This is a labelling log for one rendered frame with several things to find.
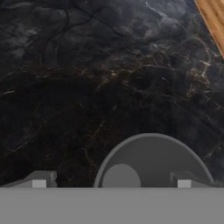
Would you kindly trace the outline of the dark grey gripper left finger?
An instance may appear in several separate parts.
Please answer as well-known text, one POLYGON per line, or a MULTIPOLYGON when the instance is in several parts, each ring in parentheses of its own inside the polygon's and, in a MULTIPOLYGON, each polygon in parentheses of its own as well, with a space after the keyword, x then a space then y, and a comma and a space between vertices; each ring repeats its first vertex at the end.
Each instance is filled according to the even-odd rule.
POLYGON ((56 171, 34 171, 27 177, 3 185, 3 188, 54 188, 57 187, 56 171))

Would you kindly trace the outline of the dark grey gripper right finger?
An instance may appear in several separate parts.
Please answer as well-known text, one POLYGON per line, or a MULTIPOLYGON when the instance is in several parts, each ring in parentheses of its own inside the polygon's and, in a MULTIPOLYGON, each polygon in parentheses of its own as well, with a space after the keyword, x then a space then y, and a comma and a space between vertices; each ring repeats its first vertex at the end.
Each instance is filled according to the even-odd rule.
POLYGON ((211 180, 203 180, 189 171, 173 171, 170 173, 170 186, 176 188, 222 188, 221 184, 211 180))

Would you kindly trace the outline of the grey glass cup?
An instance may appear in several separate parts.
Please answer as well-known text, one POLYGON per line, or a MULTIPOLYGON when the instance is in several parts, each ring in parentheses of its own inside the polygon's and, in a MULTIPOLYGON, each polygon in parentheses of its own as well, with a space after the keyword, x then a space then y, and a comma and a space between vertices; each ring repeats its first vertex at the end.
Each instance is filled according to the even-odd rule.
POLYGON ((119 143, 103 160, 95 188, 169 188, 171 172, 191 172, 203 180, 214 178, 200 157, 178 139, 143 133, 119 143))

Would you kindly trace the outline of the wooden cupboard panel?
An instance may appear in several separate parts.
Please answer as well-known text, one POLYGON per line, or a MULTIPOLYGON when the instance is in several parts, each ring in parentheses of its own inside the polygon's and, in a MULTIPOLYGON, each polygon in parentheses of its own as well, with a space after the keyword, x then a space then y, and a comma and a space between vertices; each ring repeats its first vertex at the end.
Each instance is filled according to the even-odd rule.
POLYGON ((194 0, 224 59, 224 0, 194 0))

